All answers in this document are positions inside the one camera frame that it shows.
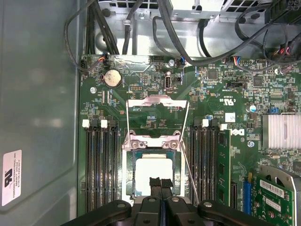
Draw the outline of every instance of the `capacitor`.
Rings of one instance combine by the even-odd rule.
[[[256,112],[256,106],[255,105],[248,105],[246,107],[246,111],[254,113],[254,112]]]
[[[213,115],[206,115],[206,119],[208,119],[209,121],[211,121],[213,119]]]

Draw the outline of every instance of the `metal retention bracket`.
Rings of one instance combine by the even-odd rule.
[[[179,136],[179,141],[182,140],[184,130],[185,130],[185,125],[186,125],[186,120],[188,116],[188,110],[189,110],[189,102],[187,100],[173,100],[171,97],[167,95],[150,95],[149,97],[146,97],[143,100],[138,100],[138,99],[129,99],[126,102],[126,107],[127,107],[127,134],[128,134],[128,141],[131,140],[131,135],[129,133],[130,131],[130,125],[129,125],[129,115],[128,115],[128,108],[129,107],[134,107],[134,106],[146,106],[150,107],[153,104],[162,104],[164,107],[181,107],[181,108],[186,108],[186,114],[185,114],[185,119],[184,119],[184,124],[182,126],[182,133]]]

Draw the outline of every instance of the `dell logo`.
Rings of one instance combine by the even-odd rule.
[[[231,135],[240,135],[244,136],[245,135],[245,130],[244,129],[230,129]]]
[[[5,173],[4,187],[7,187],[9,183],[13,181],[12,176],[13,176],[13,169],[10,169]]]

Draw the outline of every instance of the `gray case wall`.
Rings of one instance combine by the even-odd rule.
[[[57,226],[76,217],[78,78],[63,26],[78,5],[0,0],[0,199],[3,155],[22,149],[21,196],[0,207],[1,226]],[[70,25],[75,54],[83,19]]]

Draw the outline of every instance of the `integrated circuit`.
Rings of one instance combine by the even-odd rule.
[[[301,173],[301,161],[293,161],[293,170]]]
[[[217,80],[217,70],[209,70],[208,71],[208,79],[209,80]]]
[[[262,77],[258,77],[258,76],[256,76],[256,77],[254,77],[253,78],[253,86],[254,87],[262,87]]]

